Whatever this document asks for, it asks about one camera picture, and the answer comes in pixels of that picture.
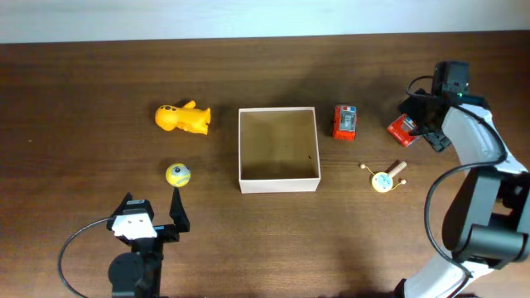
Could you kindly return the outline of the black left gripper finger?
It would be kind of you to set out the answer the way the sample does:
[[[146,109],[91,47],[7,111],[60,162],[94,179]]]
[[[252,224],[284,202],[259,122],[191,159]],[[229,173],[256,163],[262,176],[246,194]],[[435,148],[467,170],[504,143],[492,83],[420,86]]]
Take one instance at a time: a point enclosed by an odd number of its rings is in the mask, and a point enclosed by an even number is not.
[[[133,199],[133,196],[130,192],[127,192],[121,201],[121,203],[118,205],[118,207],[114,210],[113,216],[118,216],[123,213],[125,210],[127,203]]]
[[[178,232],[190,231],[190,221],[184,210],[180,191],[177,187],[173,188],[169,215],[173,220],[173,223],[176,226]]]

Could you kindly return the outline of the red toy fire truck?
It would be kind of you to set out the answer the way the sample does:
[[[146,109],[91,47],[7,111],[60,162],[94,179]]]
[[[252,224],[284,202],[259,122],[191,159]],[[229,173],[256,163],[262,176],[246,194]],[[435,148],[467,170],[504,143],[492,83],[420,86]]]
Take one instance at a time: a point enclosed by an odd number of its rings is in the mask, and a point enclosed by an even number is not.
[[[412,135],[416,128],[417,125],[404,113],[387,127],[387,131],[403,147],[409,147],[420,138]]]

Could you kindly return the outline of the red toy truck grey front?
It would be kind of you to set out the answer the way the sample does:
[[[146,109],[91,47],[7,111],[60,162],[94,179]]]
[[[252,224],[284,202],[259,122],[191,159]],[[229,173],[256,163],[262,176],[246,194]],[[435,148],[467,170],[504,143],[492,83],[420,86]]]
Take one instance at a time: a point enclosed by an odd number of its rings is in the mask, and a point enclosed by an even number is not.
[[[357,108],[349,105],[335,107],[332,137],[353,141],[356,137]]]

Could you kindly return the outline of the pink cardboard box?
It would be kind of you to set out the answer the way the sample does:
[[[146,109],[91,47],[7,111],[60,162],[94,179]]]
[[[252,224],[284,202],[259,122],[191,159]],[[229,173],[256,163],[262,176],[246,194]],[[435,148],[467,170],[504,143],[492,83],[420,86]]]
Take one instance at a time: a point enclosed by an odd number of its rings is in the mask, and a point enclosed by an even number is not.
[[[243,194],[314,192],[320,179],[313,107],[238,111],[238,182]]]

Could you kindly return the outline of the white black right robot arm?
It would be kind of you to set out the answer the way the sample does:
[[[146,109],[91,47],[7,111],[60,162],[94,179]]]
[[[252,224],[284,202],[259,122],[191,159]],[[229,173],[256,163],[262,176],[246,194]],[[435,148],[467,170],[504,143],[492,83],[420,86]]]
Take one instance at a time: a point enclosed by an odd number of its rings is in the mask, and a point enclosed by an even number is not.
[[[441,132],[460,165],[439,176],[424,204],[426,235],[436,255],[396,286],[396,297],[457,297],[470,283],[529,257],[529,172],[506,147],[485,99],[462,91],[409,94],[399,110],[420,132]],[[465,179],[442,224],[431,231],[431,201],[452,175]]]

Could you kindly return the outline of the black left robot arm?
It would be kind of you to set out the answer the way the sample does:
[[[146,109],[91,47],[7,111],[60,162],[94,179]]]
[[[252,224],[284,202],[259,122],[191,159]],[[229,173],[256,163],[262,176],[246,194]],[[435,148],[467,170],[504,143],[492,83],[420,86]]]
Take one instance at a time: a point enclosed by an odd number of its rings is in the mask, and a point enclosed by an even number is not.
[[[147,199],[134,200],[128,193],[112,213],[107,230],[130,247],[115,257],[108,269],[113,297],[158,297],[166,243],[176,243],[190,231],[178,188],[173,189],[170,224],[155,225],[154,211]]]

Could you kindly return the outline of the yellow minion ball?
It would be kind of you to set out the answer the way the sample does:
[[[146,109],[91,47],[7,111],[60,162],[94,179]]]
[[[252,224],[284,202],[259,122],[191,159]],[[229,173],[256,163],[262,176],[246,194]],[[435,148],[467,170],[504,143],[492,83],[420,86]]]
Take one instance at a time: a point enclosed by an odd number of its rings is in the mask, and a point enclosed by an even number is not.
[[[183,163],[174,163],[166,169],[166,181],[173,187],[183,187],[190,182],[190,169]]]

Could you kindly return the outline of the wooden rattle drum toy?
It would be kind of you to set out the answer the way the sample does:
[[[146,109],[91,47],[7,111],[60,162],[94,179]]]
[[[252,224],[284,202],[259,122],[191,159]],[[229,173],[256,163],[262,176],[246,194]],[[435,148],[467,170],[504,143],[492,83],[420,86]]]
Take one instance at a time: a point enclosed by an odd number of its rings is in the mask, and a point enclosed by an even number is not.
[[[387,193],[391,190],[395,190],[400,185],[405,185],[407,183],[406,180],[401,179],[397,184],[394,184],[393,178],[406,167],[407,163],[405,161],[400,161],[389,172],[374,172],[364,163],[359,164],[360,169],[366,170],[371,174],[371,185],[379,193]]]

